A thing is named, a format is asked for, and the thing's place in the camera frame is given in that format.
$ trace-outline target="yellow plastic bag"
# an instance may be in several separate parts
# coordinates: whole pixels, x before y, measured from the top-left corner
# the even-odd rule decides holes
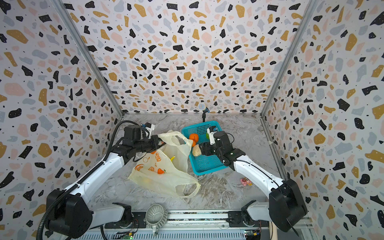
[[[200,189],[200,184],[196,178],[186,173],[192,140],[176,131],[159,134],[158,137],[167,144],[139,160],[128,179],[161,194],[181,198],[194,197]],[[177,137],[184,140],[185,144],[180,144]],[[185,196],[183,191],[188,184],[196,184],[196,188]]]

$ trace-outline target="orange fruit print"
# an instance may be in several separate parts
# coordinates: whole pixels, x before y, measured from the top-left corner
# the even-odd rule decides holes
[[[164,173],[165,173],[165,170],[162,170],[160,168],[157,170],[157,174],[164,174]]]
[[[139,164],[135,167],[135,170],[140,171],[142,168],[144,168],[144,164]]]
[[[161,157],[160,155],[156,152],[156,161],[160,162],[161,161]]]

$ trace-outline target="terrazzo patterned wall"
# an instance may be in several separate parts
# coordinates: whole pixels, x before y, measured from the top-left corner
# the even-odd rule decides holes
[[[383,23],[383,1],[319,1],[265,116],[319,239],[384,239]]]
[[[65,3],[124,112],[256,113],[308,0]]]
[[[0,239],[34,239],[46,196],[100,160],[117,115],[50,2],[0,7]]]

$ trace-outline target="metal corner post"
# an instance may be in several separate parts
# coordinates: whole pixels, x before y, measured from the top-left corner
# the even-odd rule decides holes
[[[283,76],[285,75],[286,70],[288,69],[288,66],[293,58],[293,55],[295,54],[295,51],[300,43],[300,39],[304,35],[305,30],[307,29],[307,25],[309,20],[311,19],[314,10],[316,9],[316,6],[318,4],[319,0],[310,0],[308,3],[308,6],[304,12],[303,19],[301,20],[301,23],[297,29],[297,33],[295,37],[293,38],[292,44],[288,49],[287,54],[285,55],[285,58],[283,60],[283,65],[280,68],[279,73],[277,74],[276,80],[272,86],[272,89],[270,93],[268,94],[267,100],[265,101],[263,110],[261,112],[261,116],[265,116],[269,104],[272,102],[273,95],[276,93],[281,81],[283,80]]]
[[[62,21],[65,24],[65,27],[70,32],[71,36],[73,37],[73,40],[75,41],[77,47],[79,48],[80,52],[82,53],[83,57],[85,58],[85,61],[88,63],[89,67],[93,71],[93,73],[96,75],[96,78],[98,78],[100,85],[102,86],[104,93],[109,98],[112,106],[115,108],[116,113],[119,115],[119,118],[121,119],[123,117],[123,112],[120,109],[119,104],[117,103],[115,97],[113,96],[111,90],[108,87],[108,84],[104,81],[104,77],[101,74],[99,68],[96,65],[96,62],[92,58],[91,54],[88,51],[87,46],[83,42],[81,35],[79,31],[77,30],[75,24],[71,20],[71,17],[67,10],[64,7],[64,4],[62,0],[51,0],[51,3],[53,7],[55,8],[56,12],[62,19]]]

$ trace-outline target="teal plastic basket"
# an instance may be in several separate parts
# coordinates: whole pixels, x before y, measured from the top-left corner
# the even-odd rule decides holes
[[[216,121],[209,121],[209,122],[202,122],[199,124],[191,125],[189,127],[185,127],[181,130],[181,133],[186,137],[189,138],[189,135],[192,133],[196,133],[199,136],[199,141],[197,144],[203,143],[203,142],[209,142],[209,139],[206,136],[207,128],[215,126],[217,127],[218,131],[221,131],[221,127],[218,122]],[[219,158],[216,155],[212,156],[204,156],[200,155],[198,157],[194,157],[192,155],[192,151],[189,153],[189,159],[191,161],[193,172],[195,172],[196,175],[204,175],[211,172],[216,172],[221,169],[226,168]]]

